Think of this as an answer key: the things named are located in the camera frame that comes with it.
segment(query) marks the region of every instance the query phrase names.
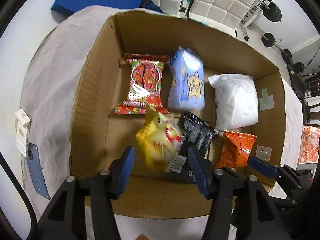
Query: weight plate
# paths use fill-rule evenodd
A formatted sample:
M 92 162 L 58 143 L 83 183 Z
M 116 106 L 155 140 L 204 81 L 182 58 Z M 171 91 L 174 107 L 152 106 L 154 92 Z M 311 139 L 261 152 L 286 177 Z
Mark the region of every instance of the weight plate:
M 281 56 L 282 56 L 282 58 L 283 58 L 283 60 L 284 60 L 285 62 L 290 61 L 290 59 L 292 58 L 292 54 L 291 54 L 290 50 L 288 50 L 288 49 L 284 49 L 284 50 L 281 52 Z
M 276 43 L 276 40 L 271 33 L 265 33 L 261 39 L 262 39 L 263 45 L 268 48 L 272 47 Z
M 282 14 L 280 8 L 273 2 L 271 2 L 267 7 L 262 8 L 263 15 L 271 22 L 278 22 L 281 20 Z

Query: cardboard box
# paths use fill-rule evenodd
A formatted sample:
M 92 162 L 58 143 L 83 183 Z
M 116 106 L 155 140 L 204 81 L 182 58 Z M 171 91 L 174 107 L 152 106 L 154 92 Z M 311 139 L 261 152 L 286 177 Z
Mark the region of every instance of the cardboard box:
M 263 55 L 225 33 L 192 20 L 141 11 L 119 13 L 109 18 L 87 57 L 76 93 L 71 133 L 71 174 L 94 176 L 122 155 L 127 145 L 136 149 L 136 159 L 126 192 L 113 202 L 120 215 L 157 219 L 190 218 L 207 215 L 211 201 L 203 198 L 196 185 L 175 183 L 164 174 L 153 173 L 144 164 L 134 135 L 144 115 L 119 115 L 114 108 L 128 92 L 131 68 L 122 64 L 122 52 L 173 55 L 178 46 L 191 48 L 203 60 L 206 78 L 215 73 L 239 73 L 253 76 L 258 97 L 267 89 L 273 95 L 274 108 L 259 111 L 258 123 L 245 128 L 257 135 L 257 145 L 272 148 L 270 161 L 280 164 L 284 147 L 284 86 L 278 68 Z M 172 76 L 164 69 L 161 99 L 167 106 Z M 205 109 L 196 113 L 215 126 L 214 89 L 206 80 Z M 172 112 L 170 118 L 179 117 Z M 212 142 L 210 158 L 220 157 L 222 139 Z M 255 174 L 245 168 L 244 175 Z M 274 181 L 255 174 L 265 185 Z

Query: cartoon character print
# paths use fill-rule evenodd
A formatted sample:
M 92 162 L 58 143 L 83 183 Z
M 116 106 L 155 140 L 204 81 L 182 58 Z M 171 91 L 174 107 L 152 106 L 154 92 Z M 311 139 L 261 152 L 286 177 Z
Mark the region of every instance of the cartoon character print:
M 150 93 L 156 93 L 160 73 L 153 62 L 140 62 L 140 64 L 132 70 L 131 76 L 134 83 L 148 90 Z
M 189 87 L 189 98 L 193 96 L 201 98 L 201 96 L 203 95 L 203 84 L 201 78 L 199 78 L 198 71 L 196 71 L 194 75 L 189 76 L 187 85 Z

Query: cardboard box flap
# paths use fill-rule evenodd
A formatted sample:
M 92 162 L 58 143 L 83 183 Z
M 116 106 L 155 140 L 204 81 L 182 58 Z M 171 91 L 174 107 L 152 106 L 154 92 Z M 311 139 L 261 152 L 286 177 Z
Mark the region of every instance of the cardboard box flap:
M 113 89 L 122 55 L 112 19 L 97 37 L 81 72 L 71 132 L 71 174 L 83 175 L 103 160 Z
M 270 160 L 266 157 L 264 161 L 271 165 L 280 165 L 286 127 L 285 95 L 280 73 L 277 72 L 258 79 L 254 84 L 258 98 L 263 97 L 262 90 L 264 89 L 267 89 L 268 96 L 273 96 L 274 108 L 260 110 L 261 106 L 259 105 L 258 123 L 250 127 L 250 133 L 258 136 L 252 147 L 250 157 L 256 155 L 257 146 L 269 147 L 272 148 Z M 255 172 L 250 167 L 244 169 L 244 174 L 255 175 L 268 186 L 274 186 L 274 180 Z
M 212 200 L 206 200 L 197 185 L 131 176 L 126 191 L 112 200 L 115 214 L 146 219 L 177 219 L 206 216 Z M 89 197 L 85 205 L 91 206 Z
M 221 73 L 253 76 L 254 80 L 278 68 L 246 43 L 191 19 L 130 11 L 115 15 L 125 52 L 173 55 L 178 46 L 191 48 L 204 66 Z

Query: screw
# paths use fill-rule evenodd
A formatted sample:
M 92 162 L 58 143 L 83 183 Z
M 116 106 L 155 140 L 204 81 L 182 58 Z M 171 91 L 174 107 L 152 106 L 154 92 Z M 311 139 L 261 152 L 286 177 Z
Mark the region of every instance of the screw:
M 108 175 L 110 173 L 110 171 L 108 169 L 103 169 L 100 171 L 101 175 Z
M 71 175 L 71 176 L 67 177 L 66 181 L 73 182 L 75 179 L 76 179 L 76 177 Z
M 257 179 L 256 176 L 251 175 L 251 176 L 249 176 L 249 180 L 251 180 L 251 181 L 257 181 L 258 179 Z
M 214 173 L 217 175 L 222 175 L 223 174 L 223 170 L 222 169 L 215 169 Z

